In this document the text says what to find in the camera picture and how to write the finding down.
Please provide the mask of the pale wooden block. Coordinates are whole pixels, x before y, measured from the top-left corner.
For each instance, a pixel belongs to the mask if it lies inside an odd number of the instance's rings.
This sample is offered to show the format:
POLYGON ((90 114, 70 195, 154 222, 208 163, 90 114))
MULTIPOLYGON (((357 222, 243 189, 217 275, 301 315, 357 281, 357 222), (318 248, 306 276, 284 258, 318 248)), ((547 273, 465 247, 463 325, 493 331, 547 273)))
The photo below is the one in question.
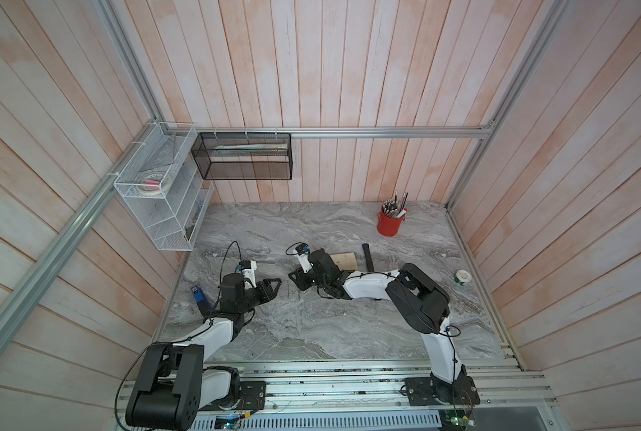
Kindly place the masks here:
POLYGON ((358 261, 353 252, 331 254, 331 259, 340 270, 350 272, 358 270, 358 261))

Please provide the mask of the claw hammer orange black handle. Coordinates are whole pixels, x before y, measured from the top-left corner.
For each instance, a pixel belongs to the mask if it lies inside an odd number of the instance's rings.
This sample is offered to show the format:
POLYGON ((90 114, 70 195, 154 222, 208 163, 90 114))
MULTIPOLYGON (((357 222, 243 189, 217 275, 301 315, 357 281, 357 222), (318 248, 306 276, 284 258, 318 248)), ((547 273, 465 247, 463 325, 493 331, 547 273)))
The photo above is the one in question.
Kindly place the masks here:
POLYGON ((362 244, 362 250, 365 256, 365 265, 368 272, 374 272, 374 260, 369 244, 362 244))

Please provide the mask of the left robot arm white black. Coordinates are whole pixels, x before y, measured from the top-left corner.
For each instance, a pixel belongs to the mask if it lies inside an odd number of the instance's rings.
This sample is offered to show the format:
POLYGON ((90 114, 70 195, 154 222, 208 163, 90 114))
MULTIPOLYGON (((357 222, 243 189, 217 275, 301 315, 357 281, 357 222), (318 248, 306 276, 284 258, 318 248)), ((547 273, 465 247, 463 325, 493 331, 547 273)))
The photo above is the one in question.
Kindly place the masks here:
POLYGON ((123 430, 188 430, 205 408, 241 411, 241 377, 232 366, 207 366, 217 350, 231 343, 254 316, 256 307, 277 297, 280 278, 253 280, 244 269, 221 278, 216 301, 203 312, 204 321, 182 339, 147 346, 135 361, 141 365, 128 398, 123 430))

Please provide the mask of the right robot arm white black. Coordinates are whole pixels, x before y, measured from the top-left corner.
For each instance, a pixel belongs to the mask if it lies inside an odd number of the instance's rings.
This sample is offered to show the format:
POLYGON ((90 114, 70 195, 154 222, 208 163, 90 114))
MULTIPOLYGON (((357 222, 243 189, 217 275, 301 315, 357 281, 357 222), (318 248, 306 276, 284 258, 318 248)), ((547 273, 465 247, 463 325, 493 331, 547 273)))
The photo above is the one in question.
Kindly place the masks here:
POLYGON ((369 260, 367 272, 342 270, 324 249, 311 251, 304 242, 292 246, 286 255, 299 262, 288 276, 302 291, 316 287, 325 299, 391 301, 410 328, 421 334, 433 385, 452 387, 465 375, 453 342, 461 331, 450 323, 450 296, 418 266, 407 263, 381 272, 369 260))

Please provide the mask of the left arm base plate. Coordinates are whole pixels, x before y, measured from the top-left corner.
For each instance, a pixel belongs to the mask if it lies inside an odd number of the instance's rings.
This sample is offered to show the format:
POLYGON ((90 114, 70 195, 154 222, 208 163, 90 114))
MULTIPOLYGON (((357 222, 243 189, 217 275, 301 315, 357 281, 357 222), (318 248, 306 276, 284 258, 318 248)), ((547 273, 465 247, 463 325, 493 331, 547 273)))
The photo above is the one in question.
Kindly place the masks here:
POLYGON ((208 412, 252 412, 261 411, 265 408, 265 396, 267 384, 264 381, 247 381, 238 384, 225 397, 213 400, 200 408, 200 411, 208 412))

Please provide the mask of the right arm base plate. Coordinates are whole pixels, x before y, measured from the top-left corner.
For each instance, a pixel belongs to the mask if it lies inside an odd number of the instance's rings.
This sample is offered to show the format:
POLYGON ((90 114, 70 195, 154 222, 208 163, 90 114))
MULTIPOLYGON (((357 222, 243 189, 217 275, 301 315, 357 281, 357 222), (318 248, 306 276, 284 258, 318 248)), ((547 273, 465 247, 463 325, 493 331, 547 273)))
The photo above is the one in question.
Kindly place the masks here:
POLYGON ((406 378, 401 392, 408 398, 410 406, 480 404, 475 382, 465 372, 460 373, 452 384, 436 378, 435 375, 406 378))

